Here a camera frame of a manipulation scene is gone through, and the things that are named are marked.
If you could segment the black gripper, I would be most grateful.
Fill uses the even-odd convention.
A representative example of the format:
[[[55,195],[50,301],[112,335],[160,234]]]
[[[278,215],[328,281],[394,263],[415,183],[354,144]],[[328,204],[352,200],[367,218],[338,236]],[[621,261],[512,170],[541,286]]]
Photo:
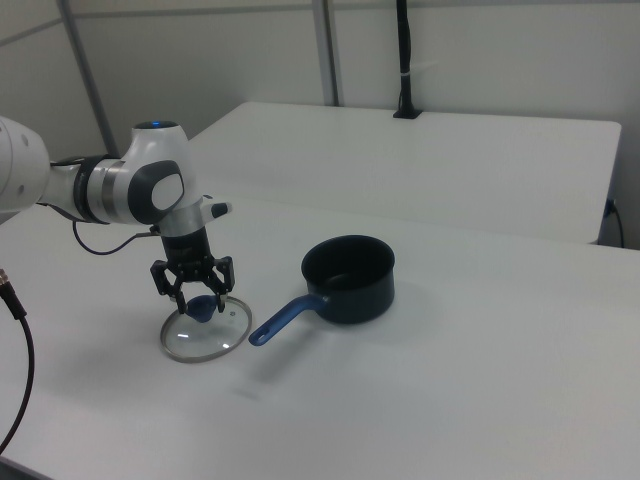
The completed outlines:
[[[212,256],[205,227],[182,236],[162,236],[161,241],[167,262],[156,260],[150,267],[158,294],[169,297],[176,303],[178,312],[186,314],[183,280],[202,280],[213,293],[217,310],[222,313],[228,294],[234,288],[233,259]],[[167,276],[169,272],[176,277],[173,282]]]

